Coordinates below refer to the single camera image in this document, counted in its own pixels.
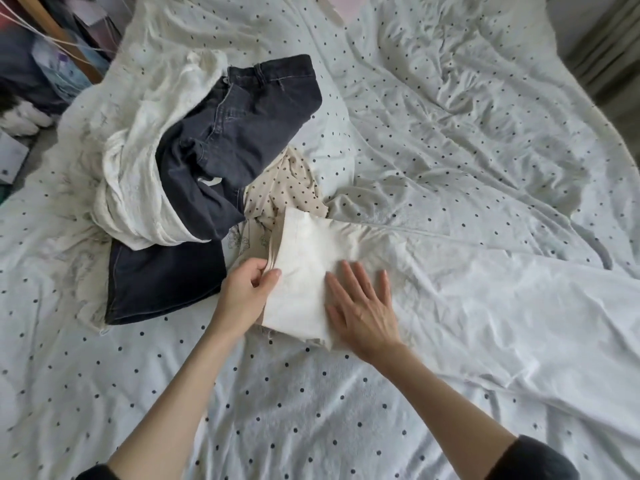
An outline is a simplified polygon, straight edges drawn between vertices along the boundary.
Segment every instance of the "white box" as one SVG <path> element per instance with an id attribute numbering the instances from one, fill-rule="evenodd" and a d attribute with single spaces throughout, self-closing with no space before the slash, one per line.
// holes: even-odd
<path id="1" fill-rule="evenodd" d="M 29 149 L 0 130 L 0 183 L 12 185 Z"/>

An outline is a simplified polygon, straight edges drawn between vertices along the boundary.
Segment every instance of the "pink fabric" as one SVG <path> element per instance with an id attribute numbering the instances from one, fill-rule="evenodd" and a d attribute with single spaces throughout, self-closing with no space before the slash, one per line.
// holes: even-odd
<path id="1" fill-rule="evenodd" d="M 349 23 L 368 0 L 328 0 L 340 18 Z"/>

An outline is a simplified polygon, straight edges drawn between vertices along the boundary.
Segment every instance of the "forearm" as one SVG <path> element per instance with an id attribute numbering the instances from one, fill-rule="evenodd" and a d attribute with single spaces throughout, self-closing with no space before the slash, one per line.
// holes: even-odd
<path id="1" fill-rule="evenodd" d="M 120 480 L 179 480 L 220 368 L 236 339 L 207 330 L 169 386 L 108 461 Z"/>
<path id="2" fill-rule="evenodd" d="M 407 347 L 374 364 L 407 398 L 461 480 L 484 480 L 516 437 L 438 379 Z"/>

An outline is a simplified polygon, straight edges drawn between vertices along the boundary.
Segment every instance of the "person's left hand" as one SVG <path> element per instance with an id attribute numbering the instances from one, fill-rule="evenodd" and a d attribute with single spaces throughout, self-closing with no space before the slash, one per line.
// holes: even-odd
<path id="1" fill-rule="evenodd" d="M 209 329 L 239 339 L 258 320 L 282 272 L 263 273 L 266 259 L 249 258 L 233 270 L 222 283 L 218 306 Z"/>

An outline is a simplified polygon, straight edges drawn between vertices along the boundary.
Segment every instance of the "hand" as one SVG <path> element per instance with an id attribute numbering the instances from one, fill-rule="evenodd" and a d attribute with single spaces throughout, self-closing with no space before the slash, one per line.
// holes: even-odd
<path id="1" fill-rule="evenodd" d="M 336 305 L 325 305 L 327 315 L 342 341 L 374 365 L 386 352 L 402 346 L 387 272 L 380 272 L 380 292 L 376 293 L 359 262 L 352 269 L 347 261 L 341 261 L 340 267 L 346 289 L 334 274 L 326 274 L 326 284 L 336 301 Z"/>
<path id="2" fill-rule="evenodd" d="M 249 258 L 227 276 L 209 325 L 212 331 L 239 339 L 258 320 L 282 275 L 279 269 L 263 274 L 266 266 L 266 259 Z"/>

